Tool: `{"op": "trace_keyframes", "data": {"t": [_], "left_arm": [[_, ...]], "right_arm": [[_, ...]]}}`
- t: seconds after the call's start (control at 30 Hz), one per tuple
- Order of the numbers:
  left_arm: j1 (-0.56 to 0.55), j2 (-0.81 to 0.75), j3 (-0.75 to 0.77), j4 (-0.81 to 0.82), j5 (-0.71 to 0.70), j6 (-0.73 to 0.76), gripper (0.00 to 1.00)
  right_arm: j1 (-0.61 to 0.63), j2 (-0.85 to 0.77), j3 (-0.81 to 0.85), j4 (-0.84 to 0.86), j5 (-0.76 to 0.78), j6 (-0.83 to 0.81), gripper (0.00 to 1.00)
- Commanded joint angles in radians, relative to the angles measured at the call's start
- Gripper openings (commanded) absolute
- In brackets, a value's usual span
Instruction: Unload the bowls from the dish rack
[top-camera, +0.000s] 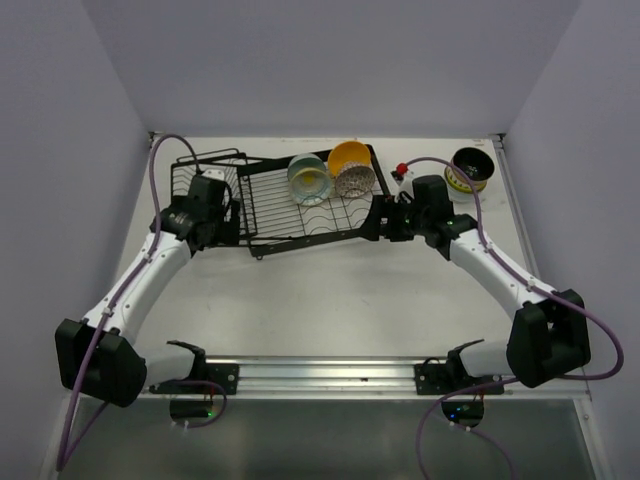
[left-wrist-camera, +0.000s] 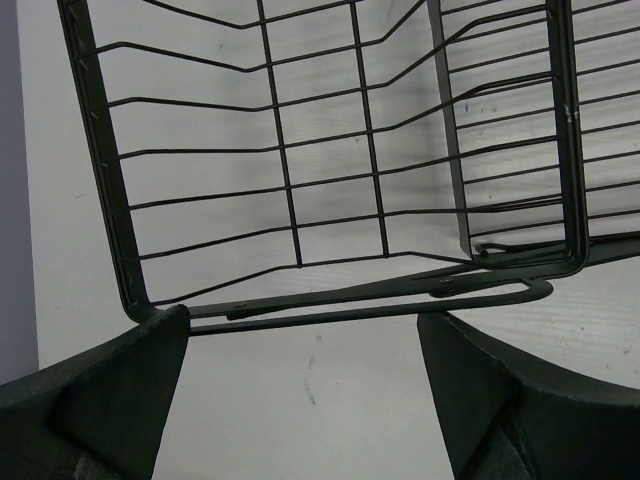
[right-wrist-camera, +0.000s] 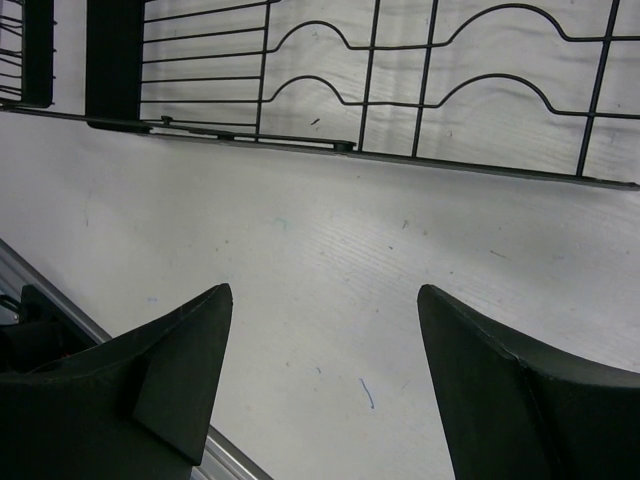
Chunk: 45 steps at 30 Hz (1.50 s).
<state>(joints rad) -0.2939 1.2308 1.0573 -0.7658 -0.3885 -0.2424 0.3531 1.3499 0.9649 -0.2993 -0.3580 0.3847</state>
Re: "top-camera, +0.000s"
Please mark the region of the brown patterned bowl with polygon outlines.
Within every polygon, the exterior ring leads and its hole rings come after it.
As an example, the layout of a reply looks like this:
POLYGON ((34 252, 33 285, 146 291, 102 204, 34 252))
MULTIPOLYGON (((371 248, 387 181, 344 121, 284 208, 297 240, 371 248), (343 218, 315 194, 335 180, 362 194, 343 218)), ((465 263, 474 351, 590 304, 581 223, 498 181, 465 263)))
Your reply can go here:
POLYGON ((358 198, 369 192, 376 181, 376 175, 367 164, 346 163, 334 180, 334 189, 340 197, 358 198))

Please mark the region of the beige bowl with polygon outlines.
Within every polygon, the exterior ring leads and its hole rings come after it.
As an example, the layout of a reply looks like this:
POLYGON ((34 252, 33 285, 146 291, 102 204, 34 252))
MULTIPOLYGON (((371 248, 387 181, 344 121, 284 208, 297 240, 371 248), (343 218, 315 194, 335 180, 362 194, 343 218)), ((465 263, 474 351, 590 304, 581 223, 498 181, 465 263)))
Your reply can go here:
POLYGON ((491 157, 475 147, 459 149, 452 157, 452 163, 461 169, 473 182, 478 192, 483 191, 494 175, 496 166, 491 157))

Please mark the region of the pale teal checked bowl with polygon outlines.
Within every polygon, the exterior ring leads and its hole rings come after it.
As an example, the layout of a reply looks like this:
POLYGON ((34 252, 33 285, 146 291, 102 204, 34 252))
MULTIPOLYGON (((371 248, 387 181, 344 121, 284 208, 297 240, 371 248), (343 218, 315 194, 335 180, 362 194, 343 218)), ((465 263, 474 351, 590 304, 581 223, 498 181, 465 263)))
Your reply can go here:
POLYGON ((302 153, 294 156, 287 166, 287 180, 291 182, 293 178, 303 170, 316 169, 326 171, 326 165, 322 159, 314 153, 302 153))

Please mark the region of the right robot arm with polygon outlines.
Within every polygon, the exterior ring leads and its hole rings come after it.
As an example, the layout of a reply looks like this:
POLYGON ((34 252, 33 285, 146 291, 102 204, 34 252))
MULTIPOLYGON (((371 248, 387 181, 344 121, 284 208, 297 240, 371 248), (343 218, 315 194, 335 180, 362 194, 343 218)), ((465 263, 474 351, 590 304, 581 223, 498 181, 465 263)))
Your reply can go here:
POLYGON ((534 388, 581 368, 591 360, 582 298, 559 292, 498 253, 480 223, 457 214, 444 180, 437 175, 405 179, 396 197, 376 195, 359 229, 362 238, 391 242, 417 236, 443 258, 466 271, 502 307, 511 322, 507 339, 474 340, 447 354, 445 379, 468 392, 481 379, 512 376, 534 388))

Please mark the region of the white blue striped bowl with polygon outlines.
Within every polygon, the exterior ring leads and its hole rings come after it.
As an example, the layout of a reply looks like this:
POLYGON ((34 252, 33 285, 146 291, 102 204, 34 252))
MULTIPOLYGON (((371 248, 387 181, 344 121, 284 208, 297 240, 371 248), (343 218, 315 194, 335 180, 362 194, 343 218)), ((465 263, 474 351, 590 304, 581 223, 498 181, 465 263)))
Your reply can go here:
POLYGON ((474 186, 477 192, 482 192, 486 186, 487 180, 472 180, 471 183, 466 182, 459 174, 451 167, 446 167, 444 170, 445 180, 447 185, 453 190, 461 194, 471 195, 473 193, 471 186, 474 186))

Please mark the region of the white ribbed bowl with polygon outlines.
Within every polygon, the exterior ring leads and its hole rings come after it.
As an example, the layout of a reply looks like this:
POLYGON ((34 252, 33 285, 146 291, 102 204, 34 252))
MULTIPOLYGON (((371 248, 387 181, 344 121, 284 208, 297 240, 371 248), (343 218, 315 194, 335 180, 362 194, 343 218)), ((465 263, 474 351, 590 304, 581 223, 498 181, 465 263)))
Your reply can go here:
POLYGON ((461 192, 456 189, 447 188, 449 198, 454 203, 459 204, 472 204, 476 200, 482 201, 481 195, 474 195, 472 191, 461 192))

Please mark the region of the yellow sun pattern bowl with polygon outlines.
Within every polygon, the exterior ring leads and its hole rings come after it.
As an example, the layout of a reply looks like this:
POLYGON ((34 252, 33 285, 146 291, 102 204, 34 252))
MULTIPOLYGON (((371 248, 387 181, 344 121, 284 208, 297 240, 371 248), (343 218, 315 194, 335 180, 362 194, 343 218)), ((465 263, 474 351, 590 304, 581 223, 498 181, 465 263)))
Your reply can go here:
POLYGON ((293 201, 301 206, 315 206, 330 195, 332 182, 327 171, 306 169, 289 182, 293 201))

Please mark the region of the orange yellow bowl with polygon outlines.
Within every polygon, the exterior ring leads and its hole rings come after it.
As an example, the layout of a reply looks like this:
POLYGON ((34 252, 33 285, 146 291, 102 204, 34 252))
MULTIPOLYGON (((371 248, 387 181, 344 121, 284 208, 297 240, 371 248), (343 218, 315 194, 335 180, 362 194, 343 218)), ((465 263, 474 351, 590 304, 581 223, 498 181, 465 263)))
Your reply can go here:
POLYGON ((342 168, 350 163, 369 166, 371 164, 369 148, 359 141, 350 140, 335 146, 328 155, 327 167, 332 176, 337 176, 342 168))

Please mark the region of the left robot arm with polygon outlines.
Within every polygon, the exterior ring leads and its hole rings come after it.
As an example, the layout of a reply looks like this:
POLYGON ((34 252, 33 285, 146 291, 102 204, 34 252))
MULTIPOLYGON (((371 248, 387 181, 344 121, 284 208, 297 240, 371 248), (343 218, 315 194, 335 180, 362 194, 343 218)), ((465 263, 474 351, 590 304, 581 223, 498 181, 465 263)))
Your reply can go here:
POLYGON ((127 407, 153 385, 175 382, 189 393, 205 386, 202 348, 172 340, 139 353, 135 342, 166 286, 197 252, 238 244, 239 210, 221 169, 192 177, 187 193, 152 220, 134 261, 103 299, 81 320, 65 319, 56 329, 65 388, 127 407))

